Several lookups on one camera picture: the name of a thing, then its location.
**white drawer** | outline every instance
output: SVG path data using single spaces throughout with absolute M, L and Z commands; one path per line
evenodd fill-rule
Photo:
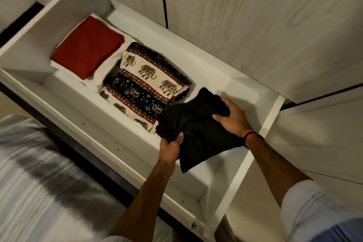
M 116 0 L 52 0 L 0 49 L 0 81 L 47 116 L 136 188 L 157 161 L 160 137 L 150 134 L 97 93 L 50 66 L 61 40 L 95 13 L 164 54 L 200 88 L 229 96 L 266 136 L 284 97 Z M 213 233 L 253 161 L 246 148 L 231 149 L 181 173 L 179 164 L 161 207 L 204 240 Z

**floor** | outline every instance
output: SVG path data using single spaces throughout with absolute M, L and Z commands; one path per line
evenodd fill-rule
M 0 119 L 18 114 L 31 117 L 20 106 L 0 92 Z M 284 241 L 280 209 L 262 172 L 254 161 L 227 211 L 236 238 L 243 242 Z

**forearm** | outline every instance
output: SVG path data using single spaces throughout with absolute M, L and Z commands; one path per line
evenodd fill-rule
M 282 199 L 290 187 L 300 181 L 310 179 L 256 134 L 247 137 L 246 146 L 260 166 L 280 207 Z
M 152 241 L 157 211 L 168 180 L 163 166 L 157 163 L 111 235 L 124 236 L 133 242 Z

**red folded cloth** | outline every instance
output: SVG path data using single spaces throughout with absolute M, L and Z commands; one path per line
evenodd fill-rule
M 89 16 L 57 47 L 51 60 L 84 80 L 124 42 L 123 35 Z

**red patterned border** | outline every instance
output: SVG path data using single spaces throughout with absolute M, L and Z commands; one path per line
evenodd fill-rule
M 149 123 L 154 124 L 156 120 L 152 120 L 148 116 L 146 116 L 144 113 L 140 112 L 136 107 L 134 107 L 131 103 L 129 103 L 126 99 L 121 97 L 119 94 L 117 94 L 114 89 L 112 89 L 109 85 L 106 85 L 106 90 L 112 94 L 116 99 L 118 99 L 120 102 L 122 102 L 124 105 L 126 105 L 128 108 L 130 108 L 135 114 L 139 115 L 140 117 L 147 120 Z
M 169 77 L 171 77 L 177 84 L 179 84 L 180 86 L 184 86 L 184 83 L 176 76 L 174 75 L 172 72 L 170 72 L 168 69 L 166 69 L 164 66 L 162 66 L 160 63 L 156 62 L 155 60 L 149 58 L 147 55 L 145 55 L 144 53 L 140 52 L 137 49 L 134 48 L 128 48 L 127 49 L 128 52 L 131 52 L 133 54 L 137 54 L 138 56 L 142 57 L 143 59 L 145 59 L 146 61 L 150 62 L 152 65 L 155 65 L 157 68 L 159 68 L 162 72 L 164 72 L 165 74 L 167 74 Z
M 122 69 L 120 69 L 120 73 L 125 74 L 126 76 L 134 79 L 135 81 L 137 81 L 138 83 L 140 83 L 143 87 L 145 87 L 146 89 L 148 89 L 157 98 L 161 99 L 162 101 L 164 101 L 164 102 L 170 102 L 170 99 L 168 99 L 168 98 L 164 97 L 163 95 L 161 95 L 160 93 L 158 93 L 154 88 L 152 88 L 150 85 L 148 85 L 142 79 L 140 79 L 137 76 L 135 76 L 134 74 L 130 73 L 128 70 L 122 68 Z

